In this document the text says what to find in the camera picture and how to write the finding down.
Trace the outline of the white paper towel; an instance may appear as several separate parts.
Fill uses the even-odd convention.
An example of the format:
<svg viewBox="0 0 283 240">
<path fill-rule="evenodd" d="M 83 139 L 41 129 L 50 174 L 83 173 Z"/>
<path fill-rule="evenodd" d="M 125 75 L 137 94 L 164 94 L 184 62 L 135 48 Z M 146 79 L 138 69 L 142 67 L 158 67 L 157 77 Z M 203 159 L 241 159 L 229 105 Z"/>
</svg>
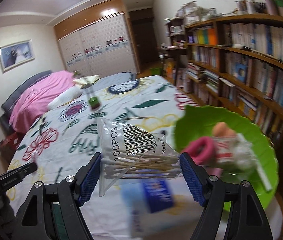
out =
<svg viewBox="0 0 283 240">
<path fill-rule="evenodd" d="M 273 189 L 273 187 L 259 161 L 256 161 L 255 163 L 255 170 L 258 175 L 258 181 L 256 182 L 256 185 L 258 185 L 259 188 L 263 188 L 265 192 L 270 192 Z"/>
</svg>

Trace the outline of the cotton balls bag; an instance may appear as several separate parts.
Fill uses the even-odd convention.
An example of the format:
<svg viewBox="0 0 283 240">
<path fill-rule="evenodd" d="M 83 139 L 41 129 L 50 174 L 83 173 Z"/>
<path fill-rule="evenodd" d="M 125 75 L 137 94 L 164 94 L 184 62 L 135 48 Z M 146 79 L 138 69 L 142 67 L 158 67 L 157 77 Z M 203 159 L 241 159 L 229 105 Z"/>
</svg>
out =
<svg viewBox="0 0 283 240">
<path fill-rule="evenodd" d="M 252 144 L 246 140 L 239 140 L 233 145 L 233 158 L 234 165 L 241 171 L 248 171 L 256 166 Z"/>
</svg>

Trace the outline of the pink foam tube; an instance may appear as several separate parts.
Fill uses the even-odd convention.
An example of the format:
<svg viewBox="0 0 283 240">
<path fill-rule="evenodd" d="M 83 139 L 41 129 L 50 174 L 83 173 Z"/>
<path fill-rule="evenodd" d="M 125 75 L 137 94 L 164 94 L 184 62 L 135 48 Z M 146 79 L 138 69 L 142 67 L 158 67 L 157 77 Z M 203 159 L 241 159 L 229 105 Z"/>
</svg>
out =
<svg viewBox="0 0 283 240">
<path fill-rule="evenodd" d="M 214 140 L 211 137 L 200 137 L 190 142 L 182 153 L 188 153 L 196 165 L 206 165 L 216 156 Z"/>
</svg>

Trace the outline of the cotton swabs plastic bag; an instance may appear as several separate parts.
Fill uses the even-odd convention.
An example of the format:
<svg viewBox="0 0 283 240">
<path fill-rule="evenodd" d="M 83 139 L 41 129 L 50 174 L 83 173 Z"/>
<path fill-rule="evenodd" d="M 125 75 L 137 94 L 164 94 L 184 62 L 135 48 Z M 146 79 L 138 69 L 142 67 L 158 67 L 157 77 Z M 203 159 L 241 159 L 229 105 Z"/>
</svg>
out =
<svg viewBox="0 0 283 240">
<path fill-rule="evenodd" d="M 174 179 L 182 172 L 179 153 L 165 137 L 138 126 L 97 119 L 101 143 L 99 196 L 120 180 Z"/>
</svg>

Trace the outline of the orange makeup sponge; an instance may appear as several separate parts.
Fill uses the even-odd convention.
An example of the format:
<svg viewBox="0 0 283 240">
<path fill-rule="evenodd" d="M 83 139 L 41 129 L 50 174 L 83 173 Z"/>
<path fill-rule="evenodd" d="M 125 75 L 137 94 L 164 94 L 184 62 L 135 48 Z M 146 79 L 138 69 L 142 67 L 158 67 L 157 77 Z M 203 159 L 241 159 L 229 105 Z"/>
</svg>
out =
<svg viewBox="0 0 283 240">
<path fill-rule="evenodd" d="M 212 129 L 213 137 L 234 137 L 236 132 L 229 128 L 225 122 L 218 122 Z"/>
</svg>

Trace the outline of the red box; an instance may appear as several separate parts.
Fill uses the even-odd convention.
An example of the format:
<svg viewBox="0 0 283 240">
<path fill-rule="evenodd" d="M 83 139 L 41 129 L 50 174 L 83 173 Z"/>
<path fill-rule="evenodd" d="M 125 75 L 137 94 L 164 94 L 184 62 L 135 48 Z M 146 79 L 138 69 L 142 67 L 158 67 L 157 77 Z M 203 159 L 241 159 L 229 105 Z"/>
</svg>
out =
<svg viewBox="0 0 283 240">
<path fill-rule="evenodd" d="M 4 158 L 12 158 L 19 147 L 24 135 L 14 132 L 0 142 L 0 153 Z"/>
</svg>

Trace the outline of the dark bed headboard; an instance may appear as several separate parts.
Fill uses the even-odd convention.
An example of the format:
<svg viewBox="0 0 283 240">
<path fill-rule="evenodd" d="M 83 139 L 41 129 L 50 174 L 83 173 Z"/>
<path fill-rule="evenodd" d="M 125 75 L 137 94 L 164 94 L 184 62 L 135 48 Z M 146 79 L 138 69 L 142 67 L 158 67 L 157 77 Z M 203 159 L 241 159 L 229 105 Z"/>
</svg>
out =
<svg viewBox="0 0 283 240">
<path fill-rule="evenodd" d="M 9 124 L 10 116 L 12 114 L 13 108 L 17 103 L 20 96 L 32 85 L 41 81 L 42 79 L 48 77 L 52 74 L 51 70 L 47 70 L 44 72 L 40 72 L 26 81 L 24 81 L 1 105 L 1 109 L 4 111 L 3 114 L 0 116 L 0 126 L 3 130 L 5 136 L 11 135 L 14 133 L 12 126 Z"/>
</svg>

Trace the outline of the floral bed sheet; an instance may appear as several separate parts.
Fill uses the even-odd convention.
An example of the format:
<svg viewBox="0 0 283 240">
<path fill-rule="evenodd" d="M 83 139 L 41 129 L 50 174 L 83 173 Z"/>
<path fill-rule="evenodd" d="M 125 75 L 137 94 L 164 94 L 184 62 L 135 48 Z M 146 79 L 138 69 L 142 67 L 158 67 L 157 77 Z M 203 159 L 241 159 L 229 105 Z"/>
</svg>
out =
<svg viewBox="0 0 283 240">
<path fill-rule="evenodd" d="M 46 112 L 10 168 L 37 171 L 8 191 L 13 239 L 277 239 L 278 163 L 260 128 L 194 106 L 161 76 Z"/>
</svg>

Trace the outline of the pink blanket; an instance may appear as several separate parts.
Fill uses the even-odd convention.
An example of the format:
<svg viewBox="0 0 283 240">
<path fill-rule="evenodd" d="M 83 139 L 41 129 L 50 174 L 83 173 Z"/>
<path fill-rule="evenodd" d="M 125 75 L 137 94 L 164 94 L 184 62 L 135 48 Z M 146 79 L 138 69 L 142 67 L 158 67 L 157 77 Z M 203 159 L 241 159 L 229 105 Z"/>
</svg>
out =
<svg viewBox="0 0 283 240">
<path fill-rule="evenodd" d="M 48 111 L 48 104 L 74 86 L 74 74 L 54 72 L 27 88 L 13 107 L 9 124 L 15 132 L 25 134 L 34 121 Z"/>
</svg>

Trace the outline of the tissue pack blue label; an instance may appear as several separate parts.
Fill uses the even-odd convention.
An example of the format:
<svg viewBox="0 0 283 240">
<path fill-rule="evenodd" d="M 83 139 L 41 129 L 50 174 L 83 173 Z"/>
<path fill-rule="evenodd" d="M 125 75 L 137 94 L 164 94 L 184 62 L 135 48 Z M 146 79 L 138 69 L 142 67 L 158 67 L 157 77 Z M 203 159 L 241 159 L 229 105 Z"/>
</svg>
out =
<svg viewBox="0 0 283 240">
<path fill-rule="evenodd" d="M 143 179 L 121 185 L 128 210 L 131 237 L 146 237 L 188 223 L 196 223 L 202 213 L 183 177 Z"/>
</svg>

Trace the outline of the green leaf tray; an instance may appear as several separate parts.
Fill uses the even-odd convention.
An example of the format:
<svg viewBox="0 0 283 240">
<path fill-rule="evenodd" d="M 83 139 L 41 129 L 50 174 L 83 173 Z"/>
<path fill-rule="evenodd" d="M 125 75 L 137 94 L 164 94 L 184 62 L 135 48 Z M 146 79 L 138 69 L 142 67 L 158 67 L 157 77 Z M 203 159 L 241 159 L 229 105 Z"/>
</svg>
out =
<svg viewBox="0 0 283 240">
<path fill-rule="evenodd" d="M 275 150 L 250 119 L 222 107 L 186 106 L 174 142 L 179 153 L 196 145 L 199 150 L 189 152 L 194 161 L 223 181 L 248 180 L 263 208 L 274 198 L 279 183 Z"/>
</svg>

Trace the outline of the white pillow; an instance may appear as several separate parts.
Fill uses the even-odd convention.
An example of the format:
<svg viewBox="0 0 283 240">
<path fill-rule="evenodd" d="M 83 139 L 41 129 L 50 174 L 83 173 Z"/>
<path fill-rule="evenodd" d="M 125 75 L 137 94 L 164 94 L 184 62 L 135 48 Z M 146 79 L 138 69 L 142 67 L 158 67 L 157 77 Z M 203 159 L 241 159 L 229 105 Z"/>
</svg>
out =
<svg viewBox="0 0 283 240">
<path fill-rule="evenodd" d="M 73 101 L 74 99 L 77 99 L 80 97 L 83 93 L 83 90 L 73 86 L 65 90 L 63 93 L 61 93 L 59 96 L 57 96 L 52 102 L 50 102 L 47 106 L 47 109 L 49 111 L 56 109 L 58 107 L 64 106 L 68 104 L 69 102 Z"/>
</svg>

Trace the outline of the striped giraffe toy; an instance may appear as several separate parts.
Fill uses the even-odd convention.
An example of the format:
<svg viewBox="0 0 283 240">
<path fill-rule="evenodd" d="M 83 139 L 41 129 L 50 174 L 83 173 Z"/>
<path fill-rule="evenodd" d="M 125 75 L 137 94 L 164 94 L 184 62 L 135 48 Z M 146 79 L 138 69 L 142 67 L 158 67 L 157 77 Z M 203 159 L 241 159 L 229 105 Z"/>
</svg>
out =
<svg viewBox="0 0 283 240">
<path fill-rule="evenodd" d="M 74 78 L 80 78 L 83 77 L 84 75 L 81 74 L 78 70 L 74 71 Z M 95 92 L 93 90 L 93 85 L 86 86 L 82 88 L 83 91 L 85 92 L 87 98 L 88 98 L 88 103 L 90 105 L 91 110 L 96 110 L 100 107 L 100 102 L 97 96 L 95 95 Z"/>
</svg>

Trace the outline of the wooden cotton swab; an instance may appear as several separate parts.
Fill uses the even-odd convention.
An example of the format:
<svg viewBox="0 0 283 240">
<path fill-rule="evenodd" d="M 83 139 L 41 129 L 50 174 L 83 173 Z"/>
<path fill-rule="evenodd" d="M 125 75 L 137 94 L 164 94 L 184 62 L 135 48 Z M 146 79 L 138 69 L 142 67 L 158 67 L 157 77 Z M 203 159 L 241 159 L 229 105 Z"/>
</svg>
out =
<svg viewBox="0 0 283 240">
<path fill-rule="evenodd" d="M 146 117 L 146 116 L 134 116 L 134 117 L 124 118 L 125 121 L 127 121 L 127 120 L 140 120 L 140 119 L 148 119 L 148 117 Z"/>
</svg>

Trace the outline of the framed wedding photo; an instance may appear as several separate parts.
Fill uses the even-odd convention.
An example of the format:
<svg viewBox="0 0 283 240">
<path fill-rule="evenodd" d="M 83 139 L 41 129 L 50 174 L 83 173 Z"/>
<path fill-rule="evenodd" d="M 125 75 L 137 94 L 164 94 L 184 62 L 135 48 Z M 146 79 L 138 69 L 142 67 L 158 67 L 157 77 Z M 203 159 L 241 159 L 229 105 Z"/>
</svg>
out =
<svg viewBox="0 0 283 240">
<path fill-rule="evenodd" d="M 0 66 L 3 73 L 34 59 L 32 40 L 15 42 L 0 47 Z"/>
</svg>

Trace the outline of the folded cream towel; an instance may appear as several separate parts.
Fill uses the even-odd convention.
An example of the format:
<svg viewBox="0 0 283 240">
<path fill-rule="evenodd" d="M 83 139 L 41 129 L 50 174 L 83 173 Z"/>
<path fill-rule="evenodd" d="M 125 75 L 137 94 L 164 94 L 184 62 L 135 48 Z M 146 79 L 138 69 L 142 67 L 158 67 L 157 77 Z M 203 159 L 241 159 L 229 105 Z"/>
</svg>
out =
<svg viewBox="0 0 283 240">
<path fill-rule="evenodd" d="M 73 83 L 78 88 L 84 88 L 86 86 L 90 86 L 95 84 L 100 79 L 99 75 L 94 76 L 83 76 L 80 78 L 73 79 Z"/>
</svg>

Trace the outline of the wooden bookshelf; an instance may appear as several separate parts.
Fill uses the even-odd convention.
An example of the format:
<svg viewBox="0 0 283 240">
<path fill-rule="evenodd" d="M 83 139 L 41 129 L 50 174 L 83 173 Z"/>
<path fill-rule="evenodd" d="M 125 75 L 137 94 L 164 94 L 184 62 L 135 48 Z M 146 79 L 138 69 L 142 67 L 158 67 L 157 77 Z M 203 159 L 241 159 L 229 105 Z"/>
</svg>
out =
<svg viewBox="0 0 283 240">
<path fill-rule="evenodd" d="M 192 1 L 166 18 L 168 48 L 187 48 L 176 86 L 200 105 L 250 119 L 278 145 L 283 137 L 283 0 L 238 0 L 219 14 Z"/>
</svg>

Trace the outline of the white sliding wardrobe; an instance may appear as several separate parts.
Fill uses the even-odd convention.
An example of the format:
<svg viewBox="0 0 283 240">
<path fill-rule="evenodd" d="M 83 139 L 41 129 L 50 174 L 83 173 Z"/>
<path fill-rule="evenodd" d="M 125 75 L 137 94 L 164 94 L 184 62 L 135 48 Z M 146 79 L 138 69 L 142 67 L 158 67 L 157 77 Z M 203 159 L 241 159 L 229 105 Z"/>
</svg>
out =
<svg viewBox="0 0 283 240">
<path fill-rule="evenodd" d="M 85 76 L 140 72 L 129 14 L 123 0 L 108 0 L 54 26 L 65 68 Z"/>
</svg>

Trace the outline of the green stool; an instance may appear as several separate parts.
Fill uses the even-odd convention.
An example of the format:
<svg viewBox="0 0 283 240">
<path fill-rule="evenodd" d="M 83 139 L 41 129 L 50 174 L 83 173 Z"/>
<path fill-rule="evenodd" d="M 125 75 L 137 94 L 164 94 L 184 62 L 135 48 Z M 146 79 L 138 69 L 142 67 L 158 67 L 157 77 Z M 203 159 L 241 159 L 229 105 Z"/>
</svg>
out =
<svg viewBox="0 0 283 240">
<path fill-rule="evenodd" d="M 163 69 L 162 69 L 162 67 L 150 68 L 150 72 L 151 72 L 151 75 L 159 75 L 159 76 L 162 76 L 162 75 L 163 75 Z"/>
</svg>

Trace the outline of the wooden desk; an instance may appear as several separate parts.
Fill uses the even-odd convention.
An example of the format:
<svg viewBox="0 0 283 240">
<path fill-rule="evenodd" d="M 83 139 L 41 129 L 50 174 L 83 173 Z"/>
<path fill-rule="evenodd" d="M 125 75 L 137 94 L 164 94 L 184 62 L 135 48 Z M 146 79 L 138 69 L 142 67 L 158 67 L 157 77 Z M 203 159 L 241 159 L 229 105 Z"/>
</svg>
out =
<svg viewBox="0 0 283 240">
<path fill-rule="evenodd" d="M 162 56 L 161 58 L 161 67 L 162 67 L 162 74 L 163 76 L 167 76 L 167 71 L 165 70 L 165 60 L 166 59 L 175 59 L 176 60 L 176 66 L 175 66 L 175 79 L 174 79 L 174 86 L 177 84 L 178 80 L 178 74 L 182 71 L 182 69 L 186 68 L 186 64 L 184 64 L 181 60 L 182 56 L 188 55 L 187 48 L 159 48 L 158 49 L 159 54 Z"/>
</svg>

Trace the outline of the dark wooden door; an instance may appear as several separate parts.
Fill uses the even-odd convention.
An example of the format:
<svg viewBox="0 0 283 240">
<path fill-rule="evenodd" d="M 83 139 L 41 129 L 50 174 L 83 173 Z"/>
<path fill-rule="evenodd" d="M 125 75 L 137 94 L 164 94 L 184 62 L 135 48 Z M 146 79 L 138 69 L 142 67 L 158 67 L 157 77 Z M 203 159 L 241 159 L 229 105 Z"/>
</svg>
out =
<svg viewBox="0 0 283 240">
<path fill-rule="evenodd" d="M 154 30 L 154 12 L 152 8 L 129 12 L 135 45 L 141 70 L 158 60 L 158 45 Z"/>
</svg>

